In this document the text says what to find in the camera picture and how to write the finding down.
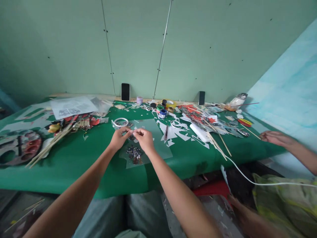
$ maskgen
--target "roll of tape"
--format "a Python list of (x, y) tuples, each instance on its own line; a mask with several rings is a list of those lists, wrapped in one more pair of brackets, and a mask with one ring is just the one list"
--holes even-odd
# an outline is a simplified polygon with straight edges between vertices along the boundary
[(115, 119), (115, 121), (113, 121), (113, 124), (115, 124), (115, 126), (117, 126), (117, 127), (124, 127), (124, 126), (127, 125), (127, 124), (125, 124), (125, 125), (117, 125), (116, 122), (117, 122), (118, 120), (125, 120), (125, 121), (127, 122), (127, 124), (129, 123), (128, 119), (125, 119), (125, 118), (123, 118), (123, 117), (120, 117), (120, 118)]

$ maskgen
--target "black phone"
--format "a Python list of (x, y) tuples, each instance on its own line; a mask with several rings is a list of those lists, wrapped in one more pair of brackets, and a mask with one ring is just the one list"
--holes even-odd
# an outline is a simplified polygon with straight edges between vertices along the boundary
[(130, 101), (130, 84), (121, 84), (121, 100)]
[(198, 105), (204, 105), (204, 104), (205, 104), (205, 91), (199, 91)]

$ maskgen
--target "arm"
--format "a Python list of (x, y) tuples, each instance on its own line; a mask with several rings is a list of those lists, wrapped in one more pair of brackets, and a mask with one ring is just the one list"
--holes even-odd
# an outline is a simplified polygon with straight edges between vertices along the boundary
[(192, 191), (155, 151), (151, 132), (137, 129), (133, 135), (151, 160), (171, 207), (188, 237), (222, 237), (215, 220)]
[(260, 135), (263, 141), (283, 146), (295, 156), (310, 172), (317, 176), (317, 155), (296, 140), (281, 132), (265, 131)]
[(109, 146), (93, 165), (65, 190), (31, 226), (24, 238), (71, 237), (84, 216), (113, 155), (132, 130), (116, 130)]

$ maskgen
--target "yellow object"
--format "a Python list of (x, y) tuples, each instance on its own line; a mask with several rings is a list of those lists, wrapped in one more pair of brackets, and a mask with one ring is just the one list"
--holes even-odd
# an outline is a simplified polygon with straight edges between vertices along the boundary
[(173, 108), (176, 108), (176, 102), (169, 100), (169, 99), (165, 99), (165, 100), (167, 101), (166, 108), (169, 108), (170, 106)]
[(246, 120), (246, 119), (239, 119), (240, 121), (243, 121), (244, 123), (248, 124), (248, 125), (252, 125), (252, 122)]
[(48, 133), (55, 133), (60, 129), (60, 124), (52, 124), (50, 125), (50, 129), (47, 131)]

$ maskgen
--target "paint jar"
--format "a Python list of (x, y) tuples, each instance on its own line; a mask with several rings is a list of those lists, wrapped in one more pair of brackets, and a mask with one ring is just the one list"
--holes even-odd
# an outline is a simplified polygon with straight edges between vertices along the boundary
[(166, 117), (166, 114), (167, 114), (167, 111), (165, 109), (162, 109), (160, 112), (159, 112), (159, 118), (161, 119), (164, 119)]
[(168, 107), (168, 112), (170, 112), (170, 113), (174, 113), (174, 110), (175, 110), (175, 108), (173, 108), (173, 107)]
[(143, 97), (136, 97), (136, 103), (141, 105), (143, 103)]
[(156, 113), (159, 113), (162, 109), (164, 109), (164, 107), (162, 105), (158, 105), (156, 107)]

